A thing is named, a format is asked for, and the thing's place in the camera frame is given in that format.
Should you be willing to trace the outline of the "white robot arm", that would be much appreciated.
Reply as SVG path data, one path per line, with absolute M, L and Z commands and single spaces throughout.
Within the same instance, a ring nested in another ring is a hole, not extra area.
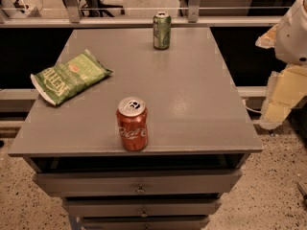
M 286 63 L 280 73 L 272 71 L 261 107 L 260 127 L 276 129 L 307 95 L 307 0 L 296 0 L 255 45 L 273 48 L 275 57 Z

